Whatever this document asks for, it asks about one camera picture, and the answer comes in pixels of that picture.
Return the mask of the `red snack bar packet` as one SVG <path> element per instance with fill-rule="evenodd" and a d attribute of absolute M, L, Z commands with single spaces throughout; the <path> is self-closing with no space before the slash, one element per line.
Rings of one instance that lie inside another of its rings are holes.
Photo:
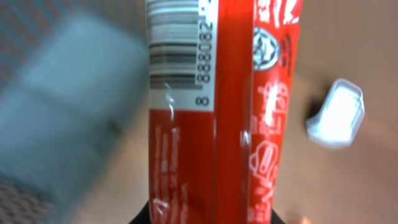
<path fill-rule="evenodd" d="M 147 0 L 152 223 L 270 224 L 302 0 Z"/>

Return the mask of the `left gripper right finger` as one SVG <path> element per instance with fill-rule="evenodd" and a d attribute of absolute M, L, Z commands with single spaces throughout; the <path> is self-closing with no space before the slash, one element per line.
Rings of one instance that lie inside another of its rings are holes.
<path fill-rule="evenodd" d="M 286 222 L 283 221 L 280 216 L 278 216 L 275 210 L 272 210 L 270 224 L 286 224 Z"/>

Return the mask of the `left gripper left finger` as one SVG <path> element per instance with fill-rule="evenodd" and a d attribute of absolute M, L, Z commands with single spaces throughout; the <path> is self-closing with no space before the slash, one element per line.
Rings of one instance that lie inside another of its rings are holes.
<path fill-rule="evenodd" d="M 147 202 L 142 210 L 129 222 L 129 224 L 151 224 L 150 208 Z"/>

